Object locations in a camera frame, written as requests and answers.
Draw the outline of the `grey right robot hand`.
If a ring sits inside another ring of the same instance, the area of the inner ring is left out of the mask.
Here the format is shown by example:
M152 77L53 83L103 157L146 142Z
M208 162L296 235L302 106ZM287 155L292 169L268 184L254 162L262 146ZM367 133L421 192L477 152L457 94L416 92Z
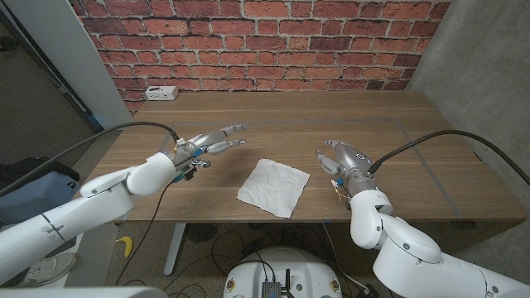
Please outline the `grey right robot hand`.
M349 143L338 140L327 140L325 144L334 149L335 159L317 151L316 157L325 173L341 175L351 195L377 188L375 179L368 174L372 165L370 159Z

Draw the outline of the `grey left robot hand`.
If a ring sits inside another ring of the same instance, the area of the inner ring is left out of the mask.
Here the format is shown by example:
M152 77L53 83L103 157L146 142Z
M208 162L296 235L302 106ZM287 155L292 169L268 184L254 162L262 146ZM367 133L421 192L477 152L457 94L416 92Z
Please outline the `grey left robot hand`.
M179 139L174 148L173 164L186 166L201 154L218 155L233 147L242 146L246 143L245 140L228 140L227 137L234 132L243 131L245 128L243 124L236 124L197 135L189 140Z

